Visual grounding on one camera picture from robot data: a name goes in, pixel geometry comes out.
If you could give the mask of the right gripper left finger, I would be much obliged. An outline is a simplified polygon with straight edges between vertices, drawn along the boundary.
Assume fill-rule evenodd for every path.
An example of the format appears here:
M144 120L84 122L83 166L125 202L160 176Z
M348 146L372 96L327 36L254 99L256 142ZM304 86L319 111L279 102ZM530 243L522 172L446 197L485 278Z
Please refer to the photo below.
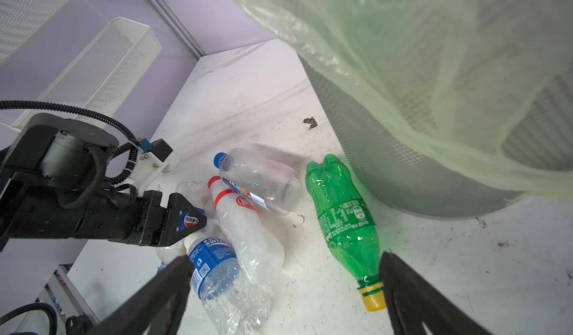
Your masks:
M176 334L191 290L194 265L178 257L90 334Z

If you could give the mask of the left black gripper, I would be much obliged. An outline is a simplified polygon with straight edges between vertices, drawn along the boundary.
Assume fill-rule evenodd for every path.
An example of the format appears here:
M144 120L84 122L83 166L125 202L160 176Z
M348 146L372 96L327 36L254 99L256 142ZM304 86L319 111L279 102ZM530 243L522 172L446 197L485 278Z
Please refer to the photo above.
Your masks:
M207 217L182 194L173 193L165 206L159 191L114 193L104 216L106 239L128 245L167 247L202 230Z

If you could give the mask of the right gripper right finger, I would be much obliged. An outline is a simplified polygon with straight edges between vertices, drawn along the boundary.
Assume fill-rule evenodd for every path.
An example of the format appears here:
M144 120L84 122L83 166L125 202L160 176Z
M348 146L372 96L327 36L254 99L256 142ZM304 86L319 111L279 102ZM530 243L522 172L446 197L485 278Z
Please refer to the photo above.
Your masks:
M380 280L395 334L488 334L398 255L383 253Z

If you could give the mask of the green bottle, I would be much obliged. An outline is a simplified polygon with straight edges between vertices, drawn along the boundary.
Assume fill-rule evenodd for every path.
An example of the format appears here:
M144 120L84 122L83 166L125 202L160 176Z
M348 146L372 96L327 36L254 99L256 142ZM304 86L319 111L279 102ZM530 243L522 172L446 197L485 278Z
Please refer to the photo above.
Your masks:
M378 229L349 169L328 154L322 163L308 163L305 183L331 255L358 283L366 310L382 311L386 300Z

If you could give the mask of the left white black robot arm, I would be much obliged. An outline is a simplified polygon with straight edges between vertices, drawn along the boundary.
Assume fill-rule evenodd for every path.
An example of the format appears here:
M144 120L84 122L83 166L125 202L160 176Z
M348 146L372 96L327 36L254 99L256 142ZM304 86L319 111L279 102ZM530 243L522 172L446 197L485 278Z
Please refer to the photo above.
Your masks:
M104 177L119 145L85 122L39 113L1 151L1 246L11 239L106 239L167 247L207 218L179 193L112 187Z

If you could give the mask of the grey mesh waste bin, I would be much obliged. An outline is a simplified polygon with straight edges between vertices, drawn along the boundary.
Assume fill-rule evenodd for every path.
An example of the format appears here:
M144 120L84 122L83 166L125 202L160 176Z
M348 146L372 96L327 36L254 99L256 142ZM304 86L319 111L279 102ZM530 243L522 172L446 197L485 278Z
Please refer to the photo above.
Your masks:
M467 218L529 197L572 197L572 73L554 77L498 151L487 154L390 122L309 63L304 70L356 175L382 202L422 216Z

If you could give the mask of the translucent green bin liner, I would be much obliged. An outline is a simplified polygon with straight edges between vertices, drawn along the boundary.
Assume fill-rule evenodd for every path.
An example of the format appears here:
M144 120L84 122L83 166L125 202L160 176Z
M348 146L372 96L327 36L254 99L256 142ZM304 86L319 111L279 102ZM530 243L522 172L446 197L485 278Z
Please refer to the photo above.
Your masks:
M487 154L572 72L572 0L234 0L390 122Z

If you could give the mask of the clear bottle blue label angled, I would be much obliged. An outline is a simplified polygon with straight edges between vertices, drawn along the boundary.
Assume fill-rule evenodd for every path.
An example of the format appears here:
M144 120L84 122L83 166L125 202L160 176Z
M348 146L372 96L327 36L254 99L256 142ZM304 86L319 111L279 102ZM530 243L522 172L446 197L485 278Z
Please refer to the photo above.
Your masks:
M191 233L184 239L194 265L191 286L218 334L259 334L271 308L270 295L250 284L236 254L221 238Z

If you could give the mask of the clear bottle red white label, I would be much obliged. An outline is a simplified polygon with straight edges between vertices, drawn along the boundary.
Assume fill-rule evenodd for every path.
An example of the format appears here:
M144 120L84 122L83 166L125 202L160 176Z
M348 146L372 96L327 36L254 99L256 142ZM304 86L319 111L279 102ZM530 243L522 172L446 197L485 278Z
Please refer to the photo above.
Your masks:
M229 187L219 176L211 178L207 186L219 227L231 242L249 282L272 281L285 262L283 245L263 226L246 196Z

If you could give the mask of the clear bottle blue cap sideways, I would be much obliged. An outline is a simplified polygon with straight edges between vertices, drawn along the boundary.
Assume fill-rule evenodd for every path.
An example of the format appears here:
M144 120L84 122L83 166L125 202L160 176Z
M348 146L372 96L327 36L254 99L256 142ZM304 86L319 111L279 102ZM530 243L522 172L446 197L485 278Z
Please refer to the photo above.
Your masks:
M304 187L290 166L244 148L219 152L213 164L229 186L257 205L282 215L297 211Z

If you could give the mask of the lower white mesh shelf basket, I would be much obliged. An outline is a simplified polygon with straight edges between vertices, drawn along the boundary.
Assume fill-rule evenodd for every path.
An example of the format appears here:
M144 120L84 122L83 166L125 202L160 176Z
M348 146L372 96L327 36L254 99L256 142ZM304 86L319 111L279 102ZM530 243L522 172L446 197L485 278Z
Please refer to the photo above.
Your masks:
M153 29L118 17L98 33L43 90L24 87L32 81L1 68L1 97L81 107L113 116L162 51Z

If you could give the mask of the white mesh shelf basket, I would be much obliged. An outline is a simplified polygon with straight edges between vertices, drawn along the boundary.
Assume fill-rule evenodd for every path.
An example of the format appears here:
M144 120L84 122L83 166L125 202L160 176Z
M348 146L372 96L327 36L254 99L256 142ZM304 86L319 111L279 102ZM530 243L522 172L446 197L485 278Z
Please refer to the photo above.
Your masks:
M70 1L1 0L1 62L6 62Z
M118 17L98 33L43 90L24 87L32 81L1 68L1 97L81 107L113 116L162 51L153 29Z

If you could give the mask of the upper white mesh shelf basket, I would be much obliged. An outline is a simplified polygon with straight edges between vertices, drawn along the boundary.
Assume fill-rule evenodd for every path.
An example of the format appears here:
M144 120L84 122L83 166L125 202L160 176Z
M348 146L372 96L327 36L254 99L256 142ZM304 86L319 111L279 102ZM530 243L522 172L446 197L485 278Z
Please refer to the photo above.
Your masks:
M1 0L1 62L6 62L70 1Z

